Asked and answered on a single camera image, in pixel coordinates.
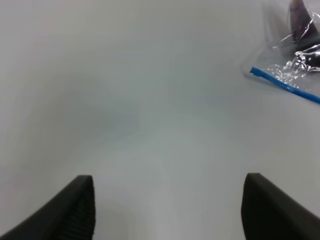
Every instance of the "plastic bag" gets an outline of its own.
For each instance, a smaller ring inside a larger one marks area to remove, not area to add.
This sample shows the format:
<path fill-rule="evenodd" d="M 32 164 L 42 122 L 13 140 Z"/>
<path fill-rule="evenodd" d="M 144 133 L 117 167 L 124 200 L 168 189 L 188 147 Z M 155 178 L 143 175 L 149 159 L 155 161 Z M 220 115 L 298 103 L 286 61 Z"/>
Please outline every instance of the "plastic bag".
<path fill-rule="evenodd" d="M 320 2 L 290 0 L 287 29 L 288 34 L 272 39 L 246 61 L 249 71 L 320 103 Z"/>

